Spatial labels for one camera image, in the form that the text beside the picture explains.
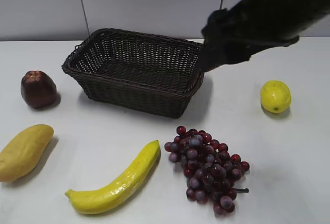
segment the grape bunch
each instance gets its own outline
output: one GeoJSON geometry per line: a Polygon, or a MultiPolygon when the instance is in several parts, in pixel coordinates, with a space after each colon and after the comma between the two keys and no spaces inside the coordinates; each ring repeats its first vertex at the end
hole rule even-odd
{"type": "Polygon", "coordinates": [[[178,136],[165,143],[169,160],[180,163],[188,180],[187,198],[206,202],[210,198],[217,215],[232,213],[237,193],[248,193],[248,189],[235,189],[234,183],[250,169],[248,162],[241,161],[238,154],[230,156],[228,146],[212,139],[204,130],[184,126],[176,129],[178,136]]]}

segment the grape stem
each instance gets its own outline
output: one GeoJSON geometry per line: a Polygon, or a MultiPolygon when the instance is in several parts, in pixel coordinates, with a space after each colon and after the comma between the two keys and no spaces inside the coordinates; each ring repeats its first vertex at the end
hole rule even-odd
{"type": "Polygon", "coordinates": [[[249,189],[248,188],[245,188],[245,189],[235,189],[237,193],[249,193],[249,189]]]}

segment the red apple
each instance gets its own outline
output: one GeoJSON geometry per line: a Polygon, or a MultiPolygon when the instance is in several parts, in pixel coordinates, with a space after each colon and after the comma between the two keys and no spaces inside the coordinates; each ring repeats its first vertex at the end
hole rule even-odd
{"type": "Polygon", "coordinates": [[[54,81],[42,71],[29,71],[22,78],[21,95],[34,109],[49,107],[57,98],[54,81]]]}

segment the basket rim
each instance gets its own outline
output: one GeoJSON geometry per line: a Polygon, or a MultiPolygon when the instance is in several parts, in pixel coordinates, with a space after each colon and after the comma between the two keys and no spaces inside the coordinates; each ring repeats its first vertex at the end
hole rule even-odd
{"type": "Polygon", "coordinates": [[[197,43],[194,41],[188,41],[188,40],[180,39],[180,38],[172,38],[172,37],[167,37],[167,36],[163,36],[163,35],[146,34],[146,33],[140,33],[140,32],[136,32],[136,31],[126,31],[126,30],[122,30],[122,29],[103,28],[103,29],[96,30],[85,41],[83,41],[81,44],[75,46],[75,50],[66,58],[65,62],[62,65],[62,70],[64,71],[64,73],[73,77],[75,80],[77,80],[77,74],[80,74],[81,76],[85,76],[85,77],[87,76],[90,80],[98,79],[98,80],[104,81],[107,84],[112,84],[114,86],[134,88],[134,89],[138,89],[138,90],[147,91],[149,93],[152,93],[154,91],[156,94],[165,95],[166,97],[175,97],[176,99],[179,99],[179,98],[185,99],[185,98],[191,97],[200,88],[203,78],[204,78],[204,72],[201,69],[199,70],[199,72],[197,72],[196,80],[192,84],[191,87],[189,87],[183,91],[178,91],[178,90],[172,90],[172,89],[164,89],[162,87],[151,86],[151,85],[147,85],[145,83],[129,81],[126,79],[118,79],[118,78],[113,78],[113,77],[109,77],[106,75],[99,75],[99,74],[94,74],[94,73],[83,72],[78,69],[74,69],[70,66],[70,63],[72,62],[72,60],[74,58],[76,58],[77,56],[79,56],[79,53],[91,41],[93,41],[98,36],[103,35],[103,33],[108,33],[108,32],[135,35],[135,36],[140,36],[140,37],[144,37],[144,38],[153,37],[153,38],[159,38],[159,39],[169,39],[172,42],[181,43],[182,45],[196,46],[197,48],[200,48],[200,46],[201,46],[200,43],[197,43]]]}

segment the yellow mango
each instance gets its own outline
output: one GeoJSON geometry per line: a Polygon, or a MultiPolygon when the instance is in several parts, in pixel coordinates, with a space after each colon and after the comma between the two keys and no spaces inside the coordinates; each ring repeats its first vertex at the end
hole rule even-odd
{"type": "Polygon", "coordinates": [[[52,127],[38,124],[16,135],[0,153],[0,182],[12,182],[31,172],[53,134],[52,127]]]}

